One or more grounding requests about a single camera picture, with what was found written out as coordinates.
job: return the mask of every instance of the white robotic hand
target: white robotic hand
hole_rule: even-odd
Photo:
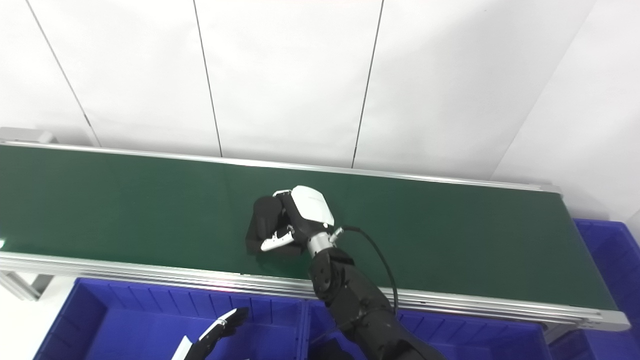
[[[250,240],[253,240],[260,241],[261,252],[292,243],[298,245],[296,249],[303,249],[316,234],[330,234],[333,225],[333,215],[322,193],[298,185],[292,190],[280,190],[271,197],[262,197],[255,202],[247,246],[249,248]]]

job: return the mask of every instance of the black cable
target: black cable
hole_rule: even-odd
[[[394,314],[397,315],[398,314],[398,288],[396,286],[396,280],[394,279],[394,274],[391,273],[389,264],[387,263],[387,260],[385,259],[384,255],[382,255],[382,251],[380,251],[380,248],[378,248],[376,243],[373,242],[373,239],[369,235],[367,235],[367,233],[365,233],[361,228],[344,225],[342,226],[342,229],[345,231],[353,231],[353,232],[362,234],[362,236],[364,236],[367,240],[369,240],[369,243],[371,244],[371,246],[373,246],[373,249],[375,249],[376,252],[378,253],[378,257],[380,257],[380,260],[382,260],[382,263],[385,265],[385,269],[387,269],[387,275],[389,276],[389,281],[391,282],[391,289],[394,292]]]

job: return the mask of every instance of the black object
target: black object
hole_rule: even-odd
[[[287,231],[289,216],[283,212],[282,201],[274,196],[263,196],[253,203],[253,215],[246,232],[245,243],[247,253],[259,254],[262,242],[278,231],[281,235]],[[306,248],[302,241],[294,241],[282,247],[271,250],[278,254],[297,256]]]
[[[235,313],[225,320],[216,320],[217,324],[213,329],[211,329],[202,339],[192,344],[184,360],[204,360],[209,356],[209,354],[211,354],[218,340],[236,333],[237,327],[244,323],[248,315],[248,307],[239,307],[236,309]]]

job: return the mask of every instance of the robotic hand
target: robotic hand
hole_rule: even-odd
[[[236,333],[236,328],[244,323],[248,315],[248,307],[232,309],[214,321],[195,343],[183,336],[171,360],[204,360],[220,339]]]
[[[333,215],[322,193],[296,186],[255,201],[246,245],[252,253],[299,255],[308,249],[312,256],[309,276],[316,296],[324,301],[345,337],[368,359],[445,360],[400,324],[382,291],[335,246],[341,232],[342,228],[334,229]]]

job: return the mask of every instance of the panel seam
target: panel seam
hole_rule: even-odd
[[[380,21],[382,19],[382,10],[385,7],[385,0],[380,1],[380,14],[378,15],[378,25],[376,26],[376,36],[373,40],[373,50],[371,51],[371,62],[369,62],[369,72],[367,73],[367,83],[364,88],[364,98],[362,99],[362,109],[360,110],[360,120],[358,121],[358,132],[356,134],[356,144],[353,148],[353,159],[351,159],[351,168],[356,162],[356,153],[358,152],[358,141],[360,140],[360,128],[362,127],[362,117],[364,116],[364,107],[367,103],[367,92],[369,91],[369,80],[371,80],[371,69],[373,68],[373,58],[376,56],[376,45],[378,44],[378,33],[380,32]]]
[[[193,11],[196,15],[196,26],[198,27],[198,38],[200,39],[200,49],[202,50],[202,62],[204,63],[204,72],[207,76],[207,88],[209,89],[209,100],[211,101],[211,112],[213,113],[213,123],[216,128],[216,137],[218,139],[218,149],[220,150],[220,157],[222,155],[222,142],[220,141],[220,131],[218,130],[218,119],[216,118],[216,108],[213,106],[213,93],[211,92],[211,80],[209,79],[209,68],[207,66],[207,57],[204,51],[204,43],[202,42],[202,32],[200,31],[200,18],[198,16],[198,7],[196,6],[196,0],[193,0]]]
[[[56,52],[53,51],[53,46],[51,46],[51,42],[49,41],[49,38],[44,33],[44,28],[42,28],[42,25],[41,25],[40,21],[38,20],[38,17],[36,16],[35,11],[33,11],[33,7],[31,7],[31,3],[29,2],[29,0],[25,0],[25,2],[27,3],[27,6],[29,7],[29,11],[31,12],[31,15],[33,16],[33,19],[36,21],[36,24],[38,25],[38,29],[40,29],[40,33],[44,37],[44,40],[47,42],[47,46],[49,47],[49,50],[50,50],[51,54],[53,55],[53,58],[56,60],[56,64],[58,64],[58,68],[60,69],[60,72],[62,73],[62,76],[65,78],[65,82],[67,82],[67,86],[69,86],[69,90],[71,90],[71,94],[73,94],[74,99],[76,100],[76,104],[78,105],[78,107],[80,108],[80,111],[82,112],[82,115],[84,117],[84,121],[86,121],[86,124],[89,125],[89,129],[91,129],[93,137],[95,138],[95,141],[98,143],[98,146],[102,147],[102,144],[100,143],[100,139],[98,138],[98,135],[95,133],[95,129],[93,128],[93,125],[89,121],[89,117],[86,116],[86,112],[84,110],[84,107],[80,103],[80,99],[78,99],[76,91],[74,90],[73,86],[71,86],[71,81],[69,81],[69,78],[67,77],[67,73],[65,72],[65,69],[63,69],[62,64],[60,63],[60,60],[58,59],[58,56],[56,55]]]

